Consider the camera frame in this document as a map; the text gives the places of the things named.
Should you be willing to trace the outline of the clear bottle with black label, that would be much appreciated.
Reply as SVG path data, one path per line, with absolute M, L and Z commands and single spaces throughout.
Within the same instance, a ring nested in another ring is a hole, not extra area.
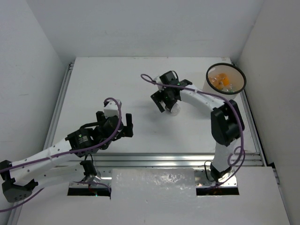
M 166 114 L 169 116 L 177 116 L 180 113 L 180 106 L 175 103 L 172 107 L 165 107 Z

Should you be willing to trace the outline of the clear bottle black cap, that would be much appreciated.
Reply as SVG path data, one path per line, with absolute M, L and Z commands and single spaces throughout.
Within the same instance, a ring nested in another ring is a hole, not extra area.
M 235 90 L 231 84 L 229 84 L 227 86 L 223 86 L 223 88 L 221 90 L 223 92 L 235 92 Z

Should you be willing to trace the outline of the orange juice bottle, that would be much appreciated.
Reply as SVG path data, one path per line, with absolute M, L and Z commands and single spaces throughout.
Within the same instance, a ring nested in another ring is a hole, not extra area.
M 220 73 L 218 75 L 211 76 L 209 77 L 209 81 L 218 90 L 221 90 L 223 86 L 227 86 L 230 84 L 229 78 L 225 73 Z

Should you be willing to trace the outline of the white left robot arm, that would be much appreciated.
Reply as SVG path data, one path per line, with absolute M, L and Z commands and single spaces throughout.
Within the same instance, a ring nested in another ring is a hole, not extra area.
M 106 150 L 111 142 L 133 137 L 132 115 L 126 123 L 118 116 L 96 113 L 97 121 L 82 125 L 55 145 L 24 160 L 0 164 L 2 192 L 9 203 L 29 198 L 33 192 L 63 182 L 92 183 L 100 179 L 93 161 L 87 156 Z

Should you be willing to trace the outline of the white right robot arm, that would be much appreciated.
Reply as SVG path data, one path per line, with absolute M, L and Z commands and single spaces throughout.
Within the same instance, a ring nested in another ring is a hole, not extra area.
M 232 156 L 243 153 L 244 123 L 234 100 L 203 92 L 187 79 L 180 81 L 174 71 L 168 71 L 149 82 L 157 85 L 158 90 L 151 99 L 160 112 L 177 114 L 182 101 L 203 111 L 210 117 L 211 135 L 216 142 L 214 158 L 210 164 L 210 175 L 215 182 L 229 173 L 236 164 Z

